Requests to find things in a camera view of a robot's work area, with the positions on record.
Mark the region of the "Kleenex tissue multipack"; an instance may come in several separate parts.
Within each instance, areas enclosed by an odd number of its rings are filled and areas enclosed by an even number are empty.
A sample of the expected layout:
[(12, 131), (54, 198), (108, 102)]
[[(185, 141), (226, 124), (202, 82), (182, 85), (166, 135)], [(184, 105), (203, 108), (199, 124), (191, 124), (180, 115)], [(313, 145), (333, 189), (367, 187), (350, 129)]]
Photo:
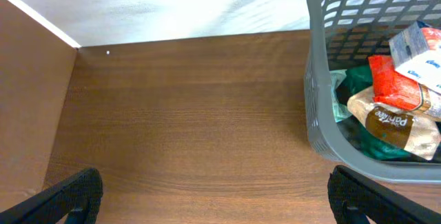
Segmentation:
[(415, 21), (389, 40), (394, 70), (440, 93), (440, 30)]

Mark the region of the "green Nescafe coffee bag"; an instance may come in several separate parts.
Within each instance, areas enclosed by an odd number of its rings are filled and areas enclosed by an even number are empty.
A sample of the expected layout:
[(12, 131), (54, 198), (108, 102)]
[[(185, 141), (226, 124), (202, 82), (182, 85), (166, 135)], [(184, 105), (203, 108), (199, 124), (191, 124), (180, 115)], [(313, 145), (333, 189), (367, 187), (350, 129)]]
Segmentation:
[(359, 152), (380, 161), (440, 162), (439, 146), (435, 156), (428, 161), (377, 139), (368, 133), (361, 122), (348, 110), (347, 102), (351, 96), (372, 87), (373, 79), (369, 66), (364, 65), (349, 70), (334, 70), (331, 72), (331, 83), (334, 119), (343, 136)]

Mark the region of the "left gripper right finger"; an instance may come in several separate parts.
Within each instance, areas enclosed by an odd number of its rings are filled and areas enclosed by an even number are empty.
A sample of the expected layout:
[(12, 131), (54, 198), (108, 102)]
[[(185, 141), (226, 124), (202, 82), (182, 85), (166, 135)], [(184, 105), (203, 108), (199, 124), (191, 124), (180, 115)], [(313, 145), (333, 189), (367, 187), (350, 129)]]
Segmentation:
[(343, 166), (335, 166), (328, 199), (338, 224), (440, 223), (440, 214)]

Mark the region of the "beige Pantree cookie bag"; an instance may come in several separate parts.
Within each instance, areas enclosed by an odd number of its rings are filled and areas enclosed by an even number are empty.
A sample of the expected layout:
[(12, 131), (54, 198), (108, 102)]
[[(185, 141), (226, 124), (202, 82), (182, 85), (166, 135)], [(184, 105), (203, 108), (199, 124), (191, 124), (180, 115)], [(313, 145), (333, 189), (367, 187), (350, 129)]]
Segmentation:
[(430, 161), (440, 144), (435, 121), (373, 101), (373, 87), (351, 96), (348, 110), (381, 141)]

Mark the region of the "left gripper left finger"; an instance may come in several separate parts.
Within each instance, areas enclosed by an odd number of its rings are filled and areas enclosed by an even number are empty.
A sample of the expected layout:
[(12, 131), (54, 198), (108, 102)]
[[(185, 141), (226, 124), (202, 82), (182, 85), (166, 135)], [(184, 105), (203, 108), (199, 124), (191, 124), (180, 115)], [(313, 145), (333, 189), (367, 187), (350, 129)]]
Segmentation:
[(94, 224), (102, 196), (99, 171), (87, 168), (3, 211), (1, 222)]

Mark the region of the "orange long biscuit pack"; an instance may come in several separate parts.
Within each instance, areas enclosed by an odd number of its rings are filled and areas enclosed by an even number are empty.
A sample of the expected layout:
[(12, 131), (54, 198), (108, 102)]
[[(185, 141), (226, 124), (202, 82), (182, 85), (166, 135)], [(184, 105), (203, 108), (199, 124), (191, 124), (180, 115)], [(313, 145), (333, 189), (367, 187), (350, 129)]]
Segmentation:
[(368, 61), (375, 102), (440, 121), (440, 94), (396, 72), (390, 56), (373, 55)]

